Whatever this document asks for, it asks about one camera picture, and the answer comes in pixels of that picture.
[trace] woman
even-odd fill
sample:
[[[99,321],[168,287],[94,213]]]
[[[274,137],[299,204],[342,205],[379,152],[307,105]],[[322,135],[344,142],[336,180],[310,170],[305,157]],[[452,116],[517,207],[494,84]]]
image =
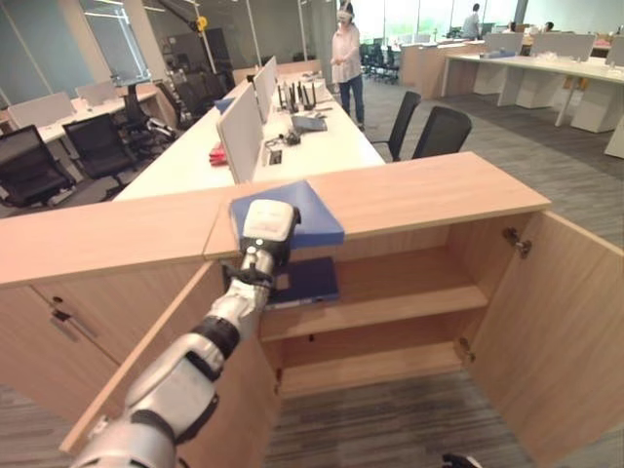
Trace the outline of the woman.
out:
[[[355,98],[355,115],[358,128],[364,131],[364,97],[362,66],[360,64],[360,31],[353,23],[353,6],[350,1],[341,2],[338,10],[338,30],[331,40],[331,75],[340,87],[342,108],[351,113],[351,95]]]

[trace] person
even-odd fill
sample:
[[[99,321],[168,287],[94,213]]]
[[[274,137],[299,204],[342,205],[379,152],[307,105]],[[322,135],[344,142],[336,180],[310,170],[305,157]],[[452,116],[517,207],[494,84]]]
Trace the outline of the person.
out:
[[[504,33],[516,32],[516,22],[509,21],[509,24],[507,24],[507,29],[505,29],[503,32]]]
[[[464,21],[461,28],[461,37],[466,39],[479,39],[479,8],[480,5],[475,3],[472,7],[472,15]]]
[[[337,13],[338,30],[331,39],[331,78],[340,88],[342,108],[351,114],[351,90],[355,98],[355,115],[358,127],[364,131],[364,90],[360,64],[360,31],[353,23],[353,6],[350,0],[340,3]]]

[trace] jeans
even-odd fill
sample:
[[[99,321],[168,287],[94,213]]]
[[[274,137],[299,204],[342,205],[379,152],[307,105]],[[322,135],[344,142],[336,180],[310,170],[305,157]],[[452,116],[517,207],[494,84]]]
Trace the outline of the jeans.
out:
[[[355,116],[358,119],[359,124],[364,124],[362,75],[351,78],[345,83],[338,83],[338,85],[340,86],[340,100],[342,101],[342,108],[349,115],[351,115],[351,94],[349,93],[349,90],[353,89],[353,97],[355,98]]]

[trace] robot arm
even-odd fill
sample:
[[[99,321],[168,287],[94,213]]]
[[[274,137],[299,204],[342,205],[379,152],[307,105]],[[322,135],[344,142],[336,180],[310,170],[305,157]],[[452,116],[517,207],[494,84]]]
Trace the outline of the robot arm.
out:
[[[253,201],[240,270],[204,320],[178,338],[134,382],[122,416],[106,425],[71,465],[174,468],[176,445],[193,439],[218,405],[215,382],[239,342],[255,333],[275,266],[286,264],[300,222],[286,203]]]

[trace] cabinet shelf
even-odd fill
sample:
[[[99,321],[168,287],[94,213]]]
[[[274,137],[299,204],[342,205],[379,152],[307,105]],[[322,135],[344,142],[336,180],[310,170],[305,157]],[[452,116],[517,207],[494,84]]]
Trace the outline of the cabinet shelf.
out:
[[[286,368],[281,393],[293,398],[460,369],[453,343],[447,341]]]
[[[266,311],[273,341],[485,307],[488,299],[445,248],[338,262],[340,300]]]

